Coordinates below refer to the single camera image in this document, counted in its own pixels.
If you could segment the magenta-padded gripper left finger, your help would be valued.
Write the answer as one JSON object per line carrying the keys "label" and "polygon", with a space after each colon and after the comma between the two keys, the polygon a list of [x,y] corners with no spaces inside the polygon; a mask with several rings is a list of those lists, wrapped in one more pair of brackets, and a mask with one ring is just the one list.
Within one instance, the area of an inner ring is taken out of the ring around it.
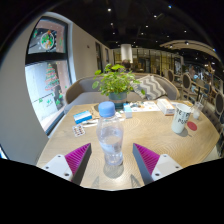
{"label": "magenta-padded gripper left finger", "polygon": [[43,170],[80,185],[91,153],[91,144],[85,144],[67,155],[56,155]]}

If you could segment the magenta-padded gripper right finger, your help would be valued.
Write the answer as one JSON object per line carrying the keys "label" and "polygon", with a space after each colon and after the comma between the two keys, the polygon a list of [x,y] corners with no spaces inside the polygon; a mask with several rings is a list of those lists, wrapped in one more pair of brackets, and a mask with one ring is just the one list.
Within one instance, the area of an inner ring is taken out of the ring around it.
{"label": "magenta-padded gripper right finger", "polygon": [[182,169],[168,154],[157,154],[154,151],[133,144],[133,155],[145,185]]}

